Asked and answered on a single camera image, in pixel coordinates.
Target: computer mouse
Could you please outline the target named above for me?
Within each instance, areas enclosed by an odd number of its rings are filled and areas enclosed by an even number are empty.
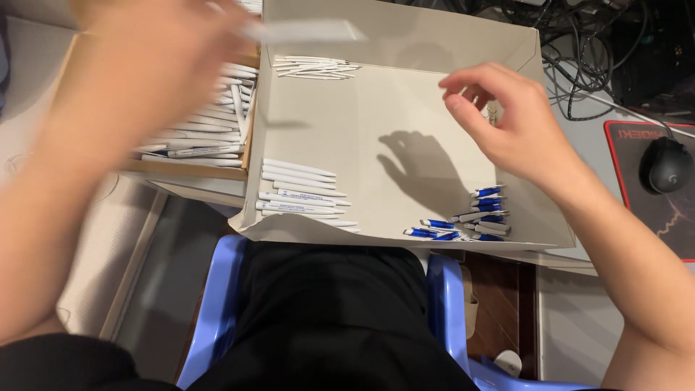
[[[653,194],[670,193],[686,185],[695,170],[685,145],[670,137],[652,141],[639,163],[642,186]]]

